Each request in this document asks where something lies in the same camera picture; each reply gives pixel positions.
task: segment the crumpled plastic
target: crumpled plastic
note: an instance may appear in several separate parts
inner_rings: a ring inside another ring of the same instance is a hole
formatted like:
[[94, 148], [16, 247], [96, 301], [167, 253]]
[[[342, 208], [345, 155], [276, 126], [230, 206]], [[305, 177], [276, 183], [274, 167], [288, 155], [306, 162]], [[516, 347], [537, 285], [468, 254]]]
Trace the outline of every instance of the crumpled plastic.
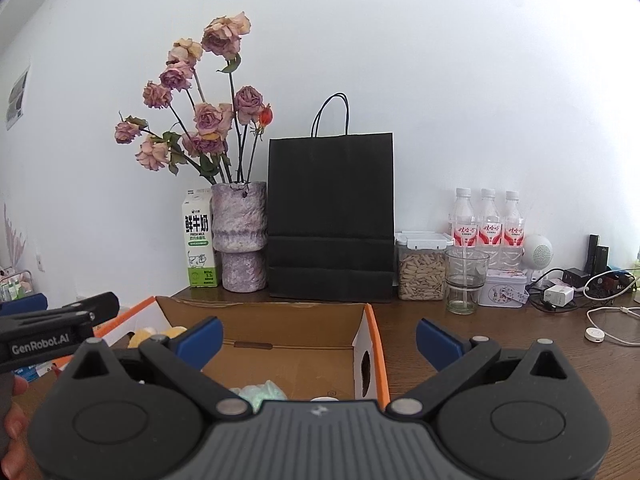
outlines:
[[264, 384], [249, 384], [244, 388], [230, 388], [237, 396], [246, 400], [257, 413], [263, 400], [287, 400], [284, 392], [273, 381], [267, 380]]

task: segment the bouquet of dried flowers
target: bouquet of dried flowers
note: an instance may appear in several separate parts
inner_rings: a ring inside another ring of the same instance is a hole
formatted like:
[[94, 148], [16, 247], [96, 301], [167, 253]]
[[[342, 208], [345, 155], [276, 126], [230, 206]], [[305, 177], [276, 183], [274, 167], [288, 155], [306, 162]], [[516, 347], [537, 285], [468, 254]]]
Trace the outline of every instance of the bouquet of dried flowers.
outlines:
[[[222, 182], [249, 182], [256, 143], [258, 138], [262, 139], [264, 129], [273, 119], [271, 105], [263, 104], [262, 95], [254, 87], [243, 86], [238, 92], [234, 89], [233, 72], [241, 62], [241, 36], [248, 34], [250, 28], [249, 19], [241, 12], [232, 18], [223, 16], [209, 23], [204, 29], [201, 43], [191, 38], [175, 41], [169, 51], [166, 68], [160, 74], [159, 84], [149, 81], [142, 92], [142, 98], [149, 108], [170, 109], [177, 123], [160, 136], [153, 133], [147, 120], [132, 116], [123, 118], [120, 115], [121, 120], [115, 131], [116, 142], [130, 144], [145, 132], [146, 137], [136, 159], [148, 170], [158, 171], [166, 165], [169, 171], [177, 174], [179, 164], [191, 164], [212, 184], [216, 183], [217, 176]], [[228, 75], [231, 103], [215, 106], [205, 99], [196, 72], [196, 64], [204, 51], [222, 56], [226, 60], [226, 66], [218, 72]], [[191, 95], [192, 81], [196, 84], [201, 102], [196, 103]], [[172, 106], [174, 90], [178, 93], [184, 90], [191, 102], [193, 128], [186, 126]], [[182, 129], [181, 134], [172, 131], [178, 124]], [[232, 129], [235, 129], [238, 136], [238, 166], [235, 177], [227, 156], [227, 137]], [[242, 156], [248, 132], [254, 136], [254, 142], [248, 171], [244, 176]]]

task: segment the bottle label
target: bottle label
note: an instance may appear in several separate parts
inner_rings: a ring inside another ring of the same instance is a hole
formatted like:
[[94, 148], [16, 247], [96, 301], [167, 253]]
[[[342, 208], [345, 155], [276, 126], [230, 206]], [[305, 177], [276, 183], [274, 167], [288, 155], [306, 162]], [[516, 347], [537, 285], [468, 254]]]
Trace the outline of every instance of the bottle label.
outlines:
[[478, 241], [485, 245], [499, 245], [501, 235], [502, 224], [500, 222], [485, 222], [480, 224]]
[[473, 247], [476, 244], [478, 228], [472, 224], [455, 224], [453, 240], [457, 246]]
[[524, 228], [522, 226], [507, 227], [504, 230], [504, 244], [519, 247], [524, 240]]

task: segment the human hand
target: human hand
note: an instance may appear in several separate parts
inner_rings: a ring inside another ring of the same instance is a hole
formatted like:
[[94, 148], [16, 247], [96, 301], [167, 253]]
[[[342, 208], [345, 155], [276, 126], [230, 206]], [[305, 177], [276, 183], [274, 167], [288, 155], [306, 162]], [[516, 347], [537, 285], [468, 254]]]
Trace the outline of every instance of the human hand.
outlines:
[[[14, 377], [14, 396], [27, 391], [29, 383], [22, 377]], [[27, 449], [20, 441], [20, 435], [27, 427], [28, 420], [22, 408], [15, 402], [4, 418], [4, 430], [11, 438], [9, 449], [0, 462], [2, 473], [9, 480], [27, 480], [24, 467], [27, 463]]]

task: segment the vase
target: vase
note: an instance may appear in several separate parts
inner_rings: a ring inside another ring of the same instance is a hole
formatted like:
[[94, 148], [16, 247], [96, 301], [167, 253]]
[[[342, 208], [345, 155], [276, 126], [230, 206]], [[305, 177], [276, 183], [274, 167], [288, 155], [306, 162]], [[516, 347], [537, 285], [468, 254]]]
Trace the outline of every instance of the vase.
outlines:
[[267, 183], [214, 184], [211, 187], [213, 248], [222, 254], [222, 286], [253, 292], [267, 285]]

